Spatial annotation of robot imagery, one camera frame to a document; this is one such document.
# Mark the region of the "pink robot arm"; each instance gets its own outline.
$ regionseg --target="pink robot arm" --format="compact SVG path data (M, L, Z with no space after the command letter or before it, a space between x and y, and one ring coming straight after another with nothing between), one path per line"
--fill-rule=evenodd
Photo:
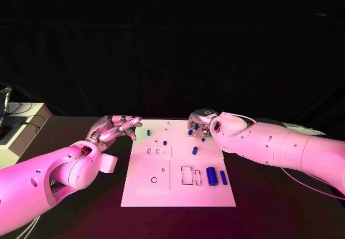
M329 183L345 194L345 142L294 132L283 126L248 124L236 115L209 109L189 116L187 128L208 132L222 151L251 161L298 170Z
M0 236L56 206L92 183L98 171L112 173L117 157L101 152L141 126L140 117L105 116L91 127L83 141L0 170Z

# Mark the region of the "table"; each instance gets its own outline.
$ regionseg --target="table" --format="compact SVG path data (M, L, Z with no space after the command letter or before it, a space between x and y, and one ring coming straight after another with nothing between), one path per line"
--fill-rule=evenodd
M98 118L53 116L20 161L82 140ZM119 137L105 153L118 157L112 174L69 195L39 219L29 238L219 239L345 238L337 200L296 183L280 168L223 153L236 207L121 208L131 140ZM317 189L327 187L301 173ZM1 237L16 238L26 226Z

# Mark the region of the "black background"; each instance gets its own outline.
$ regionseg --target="black background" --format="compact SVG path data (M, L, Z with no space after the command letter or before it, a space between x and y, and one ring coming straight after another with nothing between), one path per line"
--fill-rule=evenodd
M212 108L345 139L343 7L4 1L0 82L56 115L184 118Z

